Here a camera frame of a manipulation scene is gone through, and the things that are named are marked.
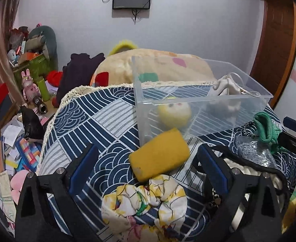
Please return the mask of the green knitted item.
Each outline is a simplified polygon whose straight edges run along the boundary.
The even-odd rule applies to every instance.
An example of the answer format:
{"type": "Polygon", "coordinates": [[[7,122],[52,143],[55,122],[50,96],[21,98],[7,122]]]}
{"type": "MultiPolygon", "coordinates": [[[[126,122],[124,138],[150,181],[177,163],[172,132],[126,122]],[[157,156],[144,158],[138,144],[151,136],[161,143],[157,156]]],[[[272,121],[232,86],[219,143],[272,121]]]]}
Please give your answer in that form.
{"type": "Polygon", "coordinates": [[[277,140],[282,129],[273,123],[268,114],[265,112],[258,112],[255,114],[253,122],[257,129],[258,140],[264,144],[272,154],[277,152],[287,152],[287,149],[280,146],[277,140]]]}

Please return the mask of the silver glitter item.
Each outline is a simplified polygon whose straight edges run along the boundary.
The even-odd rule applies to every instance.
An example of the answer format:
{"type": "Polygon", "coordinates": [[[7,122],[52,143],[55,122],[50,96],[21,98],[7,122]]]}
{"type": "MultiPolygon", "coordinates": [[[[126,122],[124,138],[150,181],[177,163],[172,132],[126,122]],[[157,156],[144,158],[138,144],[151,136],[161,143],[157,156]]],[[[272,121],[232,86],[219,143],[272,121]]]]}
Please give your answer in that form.
{"type": "Polygon", "coordinates": [[[279,149],[277,138],[280,133],[281,130],[274,126],[272,137],[266,142],[257,131],[252,133],[249,128],[242,128],[235,140],[238,156],[257,165],[277,169],[274,154],[279,149]]]}

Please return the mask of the white drawstring pouch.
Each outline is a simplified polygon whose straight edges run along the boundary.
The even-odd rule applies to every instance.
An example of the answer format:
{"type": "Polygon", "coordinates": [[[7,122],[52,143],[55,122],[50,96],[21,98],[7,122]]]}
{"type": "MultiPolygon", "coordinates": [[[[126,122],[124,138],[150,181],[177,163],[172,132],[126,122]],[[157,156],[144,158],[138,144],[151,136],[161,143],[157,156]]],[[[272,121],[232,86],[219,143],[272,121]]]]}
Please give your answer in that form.
{"type": "MultiPolygon", "coordinates": [[[[261,94],[257,91],[248,91],[242,86],[244,82],[238,73],[231,72],[221,77],[209,90],[208,96],[237,96],[250,95],[252,97],[260,97],[261,94]]],[[[239,112],[241,101],[239,99],[215,99],[211,101],[208,106],[208,112],[214,115],[229,117],[239,112]]]]}

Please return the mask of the floral fabric scrunchie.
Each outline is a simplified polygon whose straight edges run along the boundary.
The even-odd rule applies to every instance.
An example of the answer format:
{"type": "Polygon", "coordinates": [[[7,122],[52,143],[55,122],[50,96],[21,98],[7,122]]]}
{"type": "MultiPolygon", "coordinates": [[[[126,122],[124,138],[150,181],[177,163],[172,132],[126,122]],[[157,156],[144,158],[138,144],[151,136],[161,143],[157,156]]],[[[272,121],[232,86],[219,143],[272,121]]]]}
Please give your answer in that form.
{"type": "Polygon", "coordinates": [[[102,219],[120,241],[178,241],[186,218],[184,188],[169,175],[125,184],[102,200],[102,219]]]}

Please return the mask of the clear plastic storage box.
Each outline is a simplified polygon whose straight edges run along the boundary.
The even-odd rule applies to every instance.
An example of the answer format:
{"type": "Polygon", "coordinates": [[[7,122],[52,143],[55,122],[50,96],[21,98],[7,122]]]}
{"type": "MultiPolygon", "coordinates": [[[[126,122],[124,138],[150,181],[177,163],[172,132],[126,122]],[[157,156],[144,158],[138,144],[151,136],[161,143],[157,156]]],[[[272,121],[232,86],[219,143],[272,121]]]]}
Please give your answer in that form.
{"type": "Polygon", "coordinates": [[[238,73],[244,82],[242,87],[248,91],[257,91],[261,96],[208,96],[210,88],[217,81],[141,82],[136,68],[133,67],[133,89],[141,145],[170,130],[159,120],[157,113],[159,105],[184,102],[189,104],[192,117],[186,127],[178,129],[183,138],[189,139],[242,126],[251,121],[256,113],[263,111],[272,99],[272,94],[266,88],[235,65],[210,59],[205,59],[205,61],[217,80],[231,72],[238,73]],[[229,117],[214,115],[208,112],[207,106],[215,99],[239,99],[241,101],[240,110],[229,117]]]}

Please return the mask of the yellow sponge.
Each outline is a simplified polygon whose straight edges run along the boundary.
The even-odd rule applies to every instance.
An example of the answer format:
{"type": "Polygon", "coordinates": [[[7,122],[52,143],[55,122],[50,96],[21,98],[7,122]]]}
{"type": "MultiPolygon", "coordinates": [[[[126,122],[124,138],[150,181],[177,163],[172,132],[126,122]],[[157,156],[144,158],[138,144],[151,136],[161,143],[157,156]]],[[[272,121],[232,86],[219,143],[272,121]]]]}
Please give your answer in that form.
{"type": "Polygon", "coordinates": [[[148,179],[171,172],[190,157],[189,147],[176,128],[163,132],[129,155],[136,179],[148,179]]]}

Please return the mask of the yellow felt doll head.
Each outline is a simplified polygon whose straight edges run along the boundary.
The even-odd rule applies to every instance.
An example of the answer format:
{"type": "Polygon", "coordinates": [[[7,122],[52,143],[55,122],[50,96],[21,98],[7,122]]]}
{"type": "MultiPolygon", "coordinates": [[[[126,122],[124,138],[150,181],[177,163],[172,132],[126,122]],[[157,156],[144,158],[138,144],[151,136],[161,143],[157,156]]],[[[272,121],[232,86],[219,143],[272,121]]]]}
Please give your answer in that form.
{"type": "Polygon", "coordinates": [[[159,105],[157,113],[160,122],[167,128],[186,127],[192,117],[191,107],[186,102],[159,105]]]}

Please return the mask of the pink plush toy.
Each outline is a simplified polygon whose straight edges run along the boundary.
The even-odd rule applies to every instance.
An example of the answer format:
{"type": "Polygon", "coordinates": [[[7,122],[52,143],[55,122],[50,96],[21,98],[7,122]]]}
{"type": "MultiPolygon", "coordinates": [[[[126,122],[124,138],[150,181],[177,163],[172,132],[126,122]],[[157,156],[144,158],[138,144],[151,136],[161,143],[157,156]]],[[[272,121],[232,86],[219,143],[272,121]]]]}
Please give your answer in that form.
{"type": "Polygon", "coordinates": [[[20,170],[17,172],[12,179],[10,180],[10,186],[11,186],[11,196],[14,201],[14,203],[17,205],[21,190],[25,181],[26,176],[28,175],[28,170],[20,170]]]}

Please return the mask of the colourful book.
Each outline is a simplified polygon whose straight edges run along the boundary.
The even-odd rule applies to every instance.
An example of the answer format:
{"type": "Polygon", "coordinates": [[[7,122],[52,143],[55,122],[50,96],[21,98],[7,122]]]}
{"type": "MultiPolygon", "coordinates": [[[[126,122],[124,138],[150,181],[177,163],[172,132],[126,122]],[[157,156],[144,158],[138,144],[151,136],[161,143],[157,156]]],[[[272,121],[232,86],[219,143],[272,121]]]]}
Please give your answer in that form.
{"type": "Polygon", "coordinates": [[[31,172],[36,172],[40,159],[41,145],[20,137],[15,142],[15,147],[21,158],[17,170],[20,171],[25,169],[31,172]]]}

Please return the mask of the black plastic bag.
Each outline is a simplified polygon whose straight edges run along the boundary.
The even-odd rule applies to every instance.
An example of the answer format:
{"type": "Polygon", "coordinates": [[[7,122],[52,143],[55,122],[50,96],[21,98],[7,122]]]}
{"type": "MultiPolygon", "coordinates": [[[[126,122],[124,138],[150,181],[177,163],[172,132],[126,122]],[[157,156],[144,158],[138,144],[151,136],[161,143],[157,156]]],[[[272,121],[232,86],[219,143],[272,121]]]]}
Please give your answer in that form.
{"type": "Polygon", "coordinates": [[[22,113],[22,123],[24,127],[24,139],[31,142],[42,143],[44,140],[45,131],[35,112],[22,105],[20,108],[22,113]]]}

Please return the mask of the black cylindrical lens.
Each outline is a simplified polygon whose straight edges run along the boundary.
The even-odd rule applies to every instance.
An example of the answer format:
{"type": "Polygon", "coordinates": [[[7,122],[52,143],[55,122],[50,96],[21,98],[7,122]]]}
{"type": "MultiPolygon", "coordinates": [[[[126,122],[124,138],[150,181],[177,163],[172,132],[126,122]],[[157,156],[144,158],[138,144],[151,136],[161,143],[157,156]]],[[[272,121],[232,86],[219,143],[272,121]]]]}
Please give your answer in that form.
{"type": "Polygon", "coordinates": [[[43,100],[39,96],[35,96],[33,98],[33,103],[40,114],[46,114],[48,112],[47,105],[44,104],[43,100]]]}

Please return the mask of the blue white patterned blanket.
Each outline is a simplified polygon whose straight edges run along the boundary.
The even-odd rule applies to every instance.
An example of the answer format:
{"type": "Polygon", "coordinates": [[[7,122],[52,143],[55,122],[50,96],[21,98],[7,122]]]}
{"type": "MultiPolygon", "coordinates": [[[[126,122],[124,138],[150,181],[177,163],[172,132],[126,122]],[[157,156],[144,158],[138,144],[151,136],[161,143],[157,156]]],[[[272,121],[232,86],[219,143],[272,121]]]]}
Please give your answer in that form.
{"type": "MultiPolygon", "coordinates": [[[[206,96],[210,86],[180,86],[158,90],[148,89],[144,93],[153,99],[166,97],[206,96]]],[[[103,241],[117,241],[101,218],[101,203],[105,193],[113,192],[117,186],[136,184],[128,156],[139,148],[139,136],[136,121],[134,91],[130,86],[107,89],[90,89],[90,93],[72,96],[65,107],[58,110],[57,116],[50,122],[48,134],[43,144],[43,160],[38,168],[38,175],[54,173],[59,167],[66,167],[78,157],[88,143],[94,144],[100,153],[99,160],[90,173],[83,190],[75,197],[75,202],[84,218],[103,241]]],[[[211,118],[200,112],[193,119],[188,136],[193,136],[198,129],[217,131],[232,124],[211,118]]],[[[237,127],[205,136],[189,139],[191,155],[195,156],[198,146],[228,146],[237,151],[235,143],[241,133],[253,134],[254,126],[237,127]]],[[[290,152],[278,152],[273,155],[278,169],[287,179],[290,191],[296,185],[296,156],[290,152]]],[[[194,241],[210,220],[210,211],[202,203],[202,184],[205,177],[191,166],[192,158],[172,176],[185,189],[188,197],[186,218],[180,230],[179,240],[194,241]]]]}

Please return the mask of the pink rabbit figure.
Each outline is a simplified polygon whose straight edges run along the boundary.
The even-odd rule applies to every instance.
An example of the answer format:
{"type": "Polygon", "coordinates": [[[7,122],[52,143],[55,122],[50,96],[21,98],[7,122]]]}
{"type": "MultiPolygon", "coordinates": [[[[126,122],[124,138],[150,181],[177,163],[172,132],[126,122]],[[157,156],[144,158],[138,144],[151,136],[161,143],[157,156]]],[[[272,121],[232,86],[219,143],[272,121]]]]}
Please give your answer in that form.
{"type": "Polygon", "coordinates": [[[23,98],[27,103],[33,101],[35,97],[40,97],[40,90],[38,86],[34,83],[33,78],[30,75],[30,70],[27,68],[25,71],[21,72],[22,76],[22,88],[23,88],[23,98]]]}

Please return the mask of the green cylinder bottle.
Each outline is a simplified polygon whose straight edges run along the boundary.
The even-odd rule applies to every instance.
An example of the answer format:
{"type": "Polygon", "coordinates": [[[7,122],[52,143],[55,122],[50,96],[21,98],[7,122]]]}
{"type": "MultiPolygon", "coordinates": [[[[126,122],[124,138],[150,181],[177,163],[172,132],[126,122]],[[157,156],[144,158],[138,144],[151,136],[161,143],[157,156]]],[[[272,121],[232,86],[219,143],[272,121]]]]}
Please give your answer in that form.
{"type": "Polygon", "coordinates": [[[36,80],[36,84],[40,90],[40,94],[41,94],[41,97],[43,99],[44,102],[46,101],[49,101],[50,100],[50,94],[49,94],[49,91],[47,89],[47,86],[46,86],[46,83],[45,83],[45,80],[42,76],[39,76],[36,80]]]}

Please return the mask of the red plush item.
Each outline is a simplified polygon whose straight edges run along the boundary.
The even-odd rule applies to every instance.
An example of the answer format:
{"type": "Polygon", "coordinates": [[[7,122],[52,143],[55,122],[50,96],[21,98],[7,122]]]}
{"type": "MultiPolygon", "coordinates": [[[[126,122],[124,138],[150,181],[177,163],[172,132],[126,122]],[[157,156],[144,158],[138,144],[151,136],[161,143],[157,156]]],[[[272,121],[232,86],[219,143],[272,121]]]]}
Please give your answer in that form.
{"type": "Polygon", "coordinates": [[[51,86],[58,88],[60,85],[62,76],[63,76],[62,71],[50,71],[46,77],[46,80],[51,86]]]}

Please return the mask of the dark purple garment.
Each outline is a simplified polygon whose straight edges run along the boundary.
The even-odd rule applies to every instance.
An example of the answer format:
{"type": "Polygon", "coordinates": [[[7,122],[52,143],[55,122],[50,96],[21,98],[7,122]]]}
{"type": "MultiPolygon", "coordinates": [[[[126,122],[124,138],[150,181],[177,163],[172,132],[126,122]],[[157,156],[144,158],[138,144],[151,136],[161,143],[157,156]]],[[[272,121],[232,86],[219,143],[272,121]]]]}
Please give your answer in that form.
{"type": "Polygon", "coordinates": [[[70,62],[63,67],[63,75],[56,94],[56,106],[59,107],[63,97],[72,89],[88,86],[94,72],[104,59],[103,53],[94,57],[86,53],[71,54],[70,62]]]}

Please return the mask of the green cardboard box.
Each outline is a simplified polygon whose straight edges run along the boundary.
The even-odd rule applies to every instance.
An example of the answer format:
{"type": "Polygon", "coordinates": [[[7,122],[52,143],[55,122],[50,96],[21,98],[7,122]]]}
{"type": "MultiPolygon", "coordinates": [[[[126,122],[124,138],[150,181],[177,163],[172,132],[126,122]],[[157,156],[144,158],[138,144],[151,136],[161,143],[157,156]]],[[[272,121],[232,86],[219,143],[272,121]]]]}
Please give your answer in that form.
{"type": "Polygon", "coordinates": [[[35,80],[39,76],[47,77],[50,71],[54,71],[55,65],[48,61],[43,54],[38,55],[30,61],[26,61],[17,67],[14,67],[13,74],[16,84],[22,89],[22,71],[29,69],[31,77],[35,80]]]}

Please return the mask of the beige patterned blanket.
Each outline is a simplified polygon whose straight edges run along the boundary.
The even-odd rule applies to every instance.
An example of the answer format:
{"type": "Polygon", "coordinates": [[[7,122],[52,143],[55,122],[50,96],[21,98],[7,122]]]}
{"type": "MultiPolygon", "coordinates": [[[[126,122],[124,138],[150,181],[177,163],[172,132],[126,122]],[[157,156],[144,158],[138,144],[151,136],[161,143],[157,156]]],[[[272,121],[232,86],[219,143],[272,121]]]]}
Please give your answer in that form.
{"type": "Polygon", "coordinates": [[[216,82],[209,64],[198,56],[152,49],[133,49],[108,56],[94,72],[93,87],[133,83],[133,67],[141,82],[216,82]]]}

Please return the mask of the green grey plush toy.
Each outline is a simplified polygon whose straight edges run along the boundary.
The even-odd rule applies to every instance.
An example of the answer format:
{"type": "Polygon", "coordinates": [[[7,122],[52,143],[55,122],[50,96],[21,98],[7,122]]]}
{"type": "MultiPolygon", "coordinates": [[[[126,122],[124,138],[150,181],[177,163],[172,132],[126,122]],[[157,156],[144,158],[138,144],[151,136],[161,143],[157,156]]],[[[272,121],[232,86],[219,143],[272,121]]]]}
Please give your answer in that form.
{"type": "Polygon", "coordinates": [[[41,25],[32,29],[25,44],[25,52],[43,54],[50,68],[58,69],[56,35],[51,27],[41,25]]]}

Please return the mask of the yellow fuzzy headband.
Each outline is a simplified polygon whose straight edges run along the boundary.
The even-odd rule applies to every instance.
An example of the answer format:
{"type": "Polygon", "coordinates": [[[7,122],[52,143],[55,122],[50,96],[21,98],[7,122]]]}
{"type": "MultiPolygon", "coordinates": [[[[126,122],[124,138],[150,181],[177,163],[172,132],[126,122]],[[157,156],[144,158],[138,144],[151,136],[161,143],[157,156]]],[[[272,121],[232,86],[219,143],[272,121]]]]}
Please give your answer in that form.
{"type": "Polygon", "coordinates": [[[134,44],[130,40],[125,39],[125,40],[119,41],[112,48],[112,50],[109,52],[109,56],[114,55],[114,54],[118,54],[120,52],[128,51],[128,50],[134,50],[134,49],[137,49],[137,48],[138,48],[138,46],[136,44],[134,44]]]}

